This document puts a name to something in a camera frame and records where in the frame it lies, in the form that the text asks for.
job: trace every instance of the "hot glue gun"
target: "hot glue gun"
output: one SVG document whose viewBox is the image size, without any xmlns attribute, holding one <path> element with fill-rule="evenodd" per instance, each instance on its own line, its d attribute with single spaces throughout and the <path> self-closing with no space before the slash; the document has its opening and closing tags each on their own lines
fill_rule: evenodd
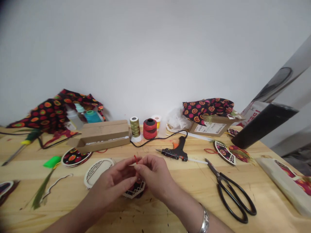
<svg viewBox="0 0 311 233">
<path fill-rule="evenodd" d="M 174 147 L 174 149 L 166 148 L 162 150 L 159 150 L 159 149 L 156 149 L 156 150 L 161 152 L 161 154 L 165 155 L 166 157 L 174 158 L 177 160 L 181 158 L 182 161 L 186 162 L 188 161 L 188 155 L 182 150 L 184 148 L 185 142 L 186 142 L 186 138 L 184 136 L 181 136 L 179 138 L 179 145 L 176 148 Z"/>
</svg>

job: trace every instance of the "black cylinder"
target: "black cylinder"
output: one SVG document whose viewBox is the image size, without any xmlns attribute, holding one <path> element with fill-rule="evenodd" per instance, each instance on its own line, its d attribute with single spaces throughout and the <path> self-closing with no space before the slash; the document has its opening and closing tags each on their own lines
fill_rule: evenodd
<svg viewBox="0 0 311 233">
<path fill-rule="evenodd" d="M 241 149 L 246 149 L 268 133 L 286 122 L 299 111 L 290 106 L 271 103 L 246 125 L 231 141 Z"/>
</svg>

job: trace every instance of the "scissors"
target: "scissors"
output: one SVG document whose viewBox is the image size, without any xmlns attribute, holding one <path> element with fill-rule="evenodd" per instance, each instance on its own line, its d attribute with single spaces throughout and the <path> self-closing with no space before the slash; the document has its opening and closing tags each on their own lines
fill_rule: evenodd
<svg viewBox="0 0 311 233">
<path fill-rule="evenodd" d="M 255 216 L 257 214 L 257 210 L 256 207 L 254 205 L 254 203 L 252 202 L 252 200 L 249 198 L 249 196 L 247 195 L 247 193 L 244 191 L 244 189 L 242 189 L 237 183 L 235 183 L 233 180 L 229 179 L 228 177 L 226 177 L 224 174 L 219 173 L 215 167 L 211 164 L 211 162 L 207 159 L 205 159 L 205 161 L 208 163 L 208 167 L 212 170 L 212 172 L 215 174 L 215 176 L 217 177 L 217 188 L 218 188 L 218 192 L 219 192 L 219 196 L 221 201 L 223 202 L 224 206 L 226 207 L 226 209 L 229 211 L 229 213 L 239 222 L 241 223 L 248 223 L 248 217 L 247 217 L 247 213 L 249 213 L 252 216 Z M 233 193 L 233 195 L 226 189 L 226 187 L 222 184 L 221 181 L 225 181 L 227 183 L 227 186 L 229 187 L 229 189 L 231 190 L 231 192 Z M 251 210 L 249 210 L 245 204 L 241 201 L 241 199 L 239 198 L 239 196 L 237 195 L 237 193 L 235 192 L 235 190 L 233 189 L 233 187 L 229 184 L 230 181 L 234 186 L 236 186 L 245 196 L 245 198 L 247 199 Z M 229 195 L 229 197 L 234 201 L 234 203 L 238 206 L 238 208 L 240 209 L 241 213 L 243 214 L 243 218 L 238 217 L 228 206 L 226 200 L 224 199 L 224 195 L 223 195 L 223 191 L 222 189 Z"/>
</svg>

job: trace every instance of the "green screwdriver handle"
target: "green screwdriver handle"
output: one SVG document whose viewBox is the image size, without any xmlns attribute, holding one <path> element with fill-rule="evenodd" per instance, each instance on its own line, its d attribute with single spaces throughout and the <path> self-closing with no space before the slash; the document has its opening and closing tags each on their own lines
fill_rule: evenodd
<svg viewBox="0 0 311 233">
<path fill-rule="evenodd" d="M 37 139 L 43 132 L 40 129 L 33 129 L 30 134 L 28 134 L 27 138 L 21 142 L 21 144 L 29 145 L 35 139 Z"/>
</svg>

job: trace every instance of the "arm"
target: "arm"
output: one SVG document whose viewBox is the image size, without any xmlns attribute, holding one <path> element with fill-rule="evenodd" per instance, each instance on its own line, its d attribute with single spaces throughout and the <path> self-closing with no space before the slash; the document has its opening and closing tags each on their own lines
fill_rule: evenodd
<svg viewBox="0 0 311 233">
<path fill-rule="evenodd" d="M 198 233 L 203 223 L 203 208 L 198 201 L 175 183 L 165 160 L 154 155 L 148 155 L 134 167 L 138 176 L 142 176 L 145 179 L 152 194 L 180 219 L 189 233 Z M 212 213 L 208 212 L 208 214 L 208 232 L 233 232 Z"/>
<path fill-rule="evenodd" d="M 130 165 L 135 162 L 134 157 L 125 159 L 102 173 L 81 203 L 42 233 L 86 232 L 118 197 L 134 185 L 136 171 Z"/>
</svg>

